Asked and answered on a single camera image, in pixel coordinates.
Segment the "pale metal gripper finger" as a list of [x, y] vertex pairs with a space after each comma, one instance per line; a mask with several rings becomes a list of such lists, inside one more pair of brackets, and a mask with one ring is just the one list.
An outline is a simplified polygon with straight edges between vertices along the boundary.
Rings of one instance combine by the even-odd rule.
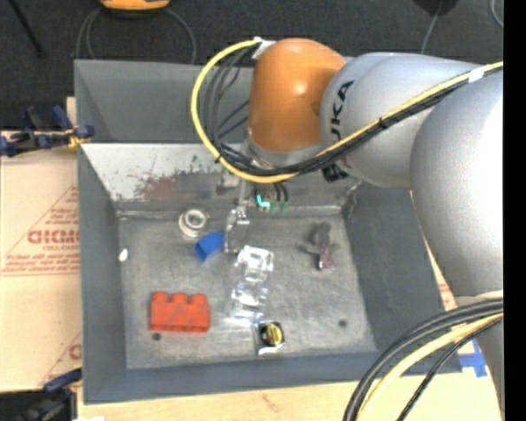
[[236, 223], [237, 212], [230, 210], [226, 217], [224, 227], [224, 251], [226, 253], [235, 253], [237, 251]]
[[249, 238], [250, 218], [247, 209], [238, 209], [237, 214], [237, 250], [241, 250]]

